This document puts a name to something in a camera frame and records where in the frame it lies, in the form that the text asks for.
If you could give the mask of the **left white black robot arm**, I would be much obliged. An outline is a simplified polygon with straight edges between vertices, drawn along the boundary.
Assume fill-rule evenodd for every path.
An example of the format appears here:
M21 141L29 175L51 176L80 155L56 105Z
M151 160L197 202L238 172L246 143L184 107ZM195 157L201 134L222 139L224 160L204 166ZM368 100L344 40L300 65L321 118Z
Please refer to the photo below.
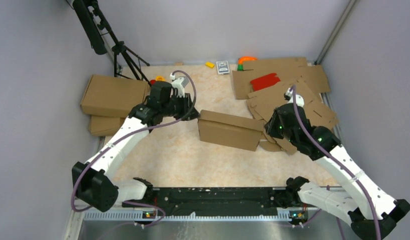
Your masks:
M182 70L170 74L170 82L157 81L150 93L132 108L122 126L94 156L72 167L73 190L71 208L75 200L87 203L85 209L108 211L115 203L134 200L142 207L151 204L150 186L138 178L112 183L112 178L133 148L152 130L168 127L181 121L199 117L195 109L197 90L192 78Z

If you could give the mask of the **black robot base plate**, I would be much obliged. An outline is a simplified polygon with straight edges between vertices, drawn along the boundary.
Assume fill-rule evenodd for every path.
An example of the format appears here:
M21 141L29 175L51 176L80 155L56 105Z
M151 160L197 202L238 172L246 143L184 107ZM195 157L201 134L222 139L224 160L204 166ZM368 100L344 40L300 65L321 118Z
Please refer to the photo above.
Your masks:
M161 208L168 217L275 216L279 209L310 207L284 187L155 187L139 202Z

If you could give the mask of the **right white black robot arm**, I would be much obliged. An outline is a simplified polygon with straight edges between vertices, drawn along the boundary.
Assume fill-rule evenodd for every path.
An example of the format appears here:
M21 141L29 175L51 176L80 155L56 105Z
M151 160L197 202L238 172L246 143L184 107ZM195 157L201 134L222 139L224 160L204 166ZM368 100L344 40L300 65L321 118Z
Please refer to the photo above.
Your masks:
M294 86L284 94L286 103L275 108L265 124L272 138L289 141L297 150L330 173L347 196L341 196L304 177L286 182L286 200L292 206L312 205L348 224L362 240L382 240L410 211L405 199L383 191L352 159L340 139L306 117L304 99Z

